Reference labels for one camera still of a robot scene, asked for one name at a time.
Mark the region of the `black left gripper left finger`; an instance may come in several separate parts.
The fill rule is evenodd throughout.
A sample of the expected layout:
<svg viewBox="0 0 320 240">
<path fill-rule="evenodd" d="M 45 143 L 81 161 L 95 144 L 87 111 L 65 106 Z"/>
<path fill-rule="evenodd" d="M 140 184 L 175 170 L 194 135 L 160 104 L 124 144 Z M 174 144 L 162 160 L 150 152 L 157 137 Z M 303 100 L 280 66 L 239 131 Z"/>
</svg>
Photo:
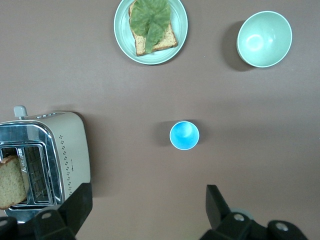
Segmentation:
<svg viewBox="0 0 320 240">
<path fill-rule="evenodd" d="M 93 208 L 91 183 L 82 183 L 61 205 L 49 206 L 25 223 L 0 218 L 2 240 L 74 240 Z"/>
</svg>

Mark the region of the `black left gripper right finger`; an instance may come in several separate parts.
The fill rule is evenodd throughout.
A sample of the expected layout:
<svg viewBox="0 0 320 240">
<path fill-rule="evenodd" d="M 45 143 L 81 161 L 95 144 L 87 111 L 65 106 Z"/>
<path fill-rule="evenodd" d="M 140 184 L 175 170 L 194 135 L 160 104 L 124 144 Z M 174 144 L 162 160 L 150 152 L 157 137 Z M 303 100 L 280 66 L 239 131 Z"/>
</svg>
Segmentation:
<svg viewBox="0 0 320 240">
<path fill-rule="evenodd" d="M 211 226 L 202 240 L 307 240 L 294 224 L 272 220 L 266 227 L 246 214 L 231 211 L 216 185 L 206 186 L 206 214 Z"/>
</svg>

